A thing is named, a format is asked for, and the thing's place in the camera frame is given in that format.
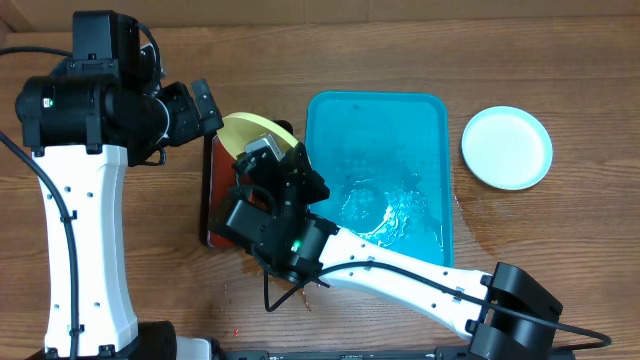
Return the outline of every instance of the yellow plate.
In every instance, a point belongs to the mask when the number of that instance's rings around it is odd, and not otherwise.
[[[244,146],[265,134],[273,135],[283,153],[298,144],[298,140],[273,121],[250,113],[225,116],[224,127],[218,130],[218,139],[234,159],[244,152]]]

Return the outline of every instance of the wooden table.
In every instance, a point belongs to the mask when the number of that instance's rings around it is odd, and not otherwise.
[[[564,304],[561,320],[611,335],[580,359],[640,351],[640,18],[571,18],[156,30],[166,84],[204,77],[224,114],[288,119],[304,138],[307,105],[327,89],[435,94],[449,110],[456,266],[527,270]],[[6,46],[70,49],[69,33],[9,35]],[[0,124],[21,142],[14,100],[50,55],[0,58]],[[466,122],[494,105],[536,115],[554,163],[536,187],[490,189],[465,167]],[[168,163],[130,169],[124,190],[129,291],[139,320],[225,349],[429,349],[461,344],[434,321],[374,297],[310,287],[276,313],[242,251],[197,239],[202,141]],[[0,151],[0,357],[43,344],[49,309],[44,212],[36,177]],[[275,282],[274,297],[288,285]],[[307,311],[304,299],[312,311]],[[582,340],[565,334],[558,343]]]

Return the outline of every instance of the white round plate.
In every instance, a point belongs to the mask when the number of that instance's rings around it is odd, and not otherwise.
[[[537,184],[551,168],[549,133],[533,115],[510,106],[479,112],[462,135],[462,156],[488,185],[521,190]]]

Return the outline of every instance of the green light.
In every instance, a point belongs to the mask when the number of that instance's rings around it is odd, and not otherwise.
[[[294,241],[293,246],[291,247],[291,251],[293,252],[298,251],[298,249],[300,248],[300,245],[302,245],[302,242],[300,242],[300,240]]]

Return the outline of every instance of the blue bin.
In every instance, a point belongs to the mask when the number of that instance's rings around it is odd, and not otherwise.
[[[306,146],[331,190],[311,211],[373,244],[453,266],[447,110],[415,93],[327,91]]]

